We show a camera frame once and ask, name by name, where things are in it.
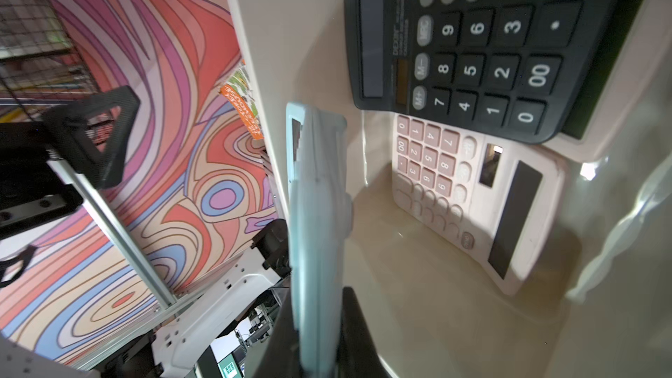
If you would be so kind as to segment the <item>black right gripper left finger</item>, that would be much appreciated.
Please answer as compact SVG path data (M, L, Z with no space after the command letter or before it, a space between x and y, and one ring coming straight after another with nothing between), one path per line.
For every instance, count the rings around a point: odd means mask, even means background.
M252 377L300 376L299 333L293 323L292 294L288 293L281 305L276 327Z

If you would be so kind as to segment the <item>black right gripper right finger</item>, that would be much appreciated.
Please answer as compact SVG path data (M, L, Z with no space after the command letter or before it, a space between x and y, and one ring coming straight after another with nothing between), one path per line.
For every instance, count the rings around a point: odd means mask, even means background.
M345 287L342 292L338 376L344 378L389 377L377 353L362 308L352 287Z

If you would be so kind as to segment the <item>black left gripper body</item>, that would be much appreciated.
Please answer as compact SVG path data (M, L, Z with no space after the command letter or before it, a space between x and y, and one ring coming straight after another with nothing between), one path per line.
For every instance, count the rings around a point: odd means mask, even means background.
M1 125L1 238L75 213L82 196L49 166L51 136L43 124Z

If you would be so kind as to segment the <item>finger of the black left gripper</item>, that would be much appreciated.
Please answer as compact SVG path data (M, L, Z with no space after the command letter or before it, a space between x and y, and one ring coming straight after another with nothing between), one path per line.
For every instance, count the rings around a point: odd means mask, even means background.
M129 86L94 94L42 115L52 146L96 189L118 186L140 100Z

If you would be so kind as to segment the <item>blue calculator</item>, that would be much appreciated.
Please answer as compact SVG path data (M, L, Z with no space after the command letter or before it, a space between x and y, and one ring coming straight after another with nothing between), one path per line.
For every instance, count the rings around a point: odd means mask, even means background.
M286 107L292 319L305 377L331 377L341 332L347 192L345 117L303 103Z

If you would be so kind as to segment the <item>cream plastic storage box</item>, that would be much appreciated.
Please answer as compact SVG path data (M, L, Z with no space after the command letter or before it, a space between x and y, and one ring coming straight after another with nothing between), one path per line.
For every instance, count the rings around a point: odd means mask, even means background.
M635 105L605 135L551 141L569 159L563 205L514 297L393 201L392 116L355 107L343 0L229 6L281 202L286 105L348 120L344 281L398 376L670 376L671 0L645 3L617 59L608 89Z

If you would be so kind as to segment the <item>black calculator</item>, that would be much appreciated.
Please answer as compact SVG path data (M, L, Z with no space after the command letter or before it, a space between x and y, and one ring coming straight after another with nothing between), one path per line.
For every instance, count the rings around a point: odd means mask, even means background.
M353 102L525 144L579 139L644 0L344 0Z

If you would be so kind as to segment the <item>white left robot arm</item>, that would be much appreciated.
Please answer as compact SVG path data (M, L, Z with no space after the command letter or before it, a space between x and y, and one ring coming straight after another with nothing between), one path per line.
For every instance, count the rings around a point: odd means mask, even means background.
M137 339L115 339L92 377L184 377L209 345L288 275L288 227L276 219L205 290L176 299L101 196L124 172L140 106L118 87L53 108L38 122L1 127L1 236L8 239L86 208L159 300Z

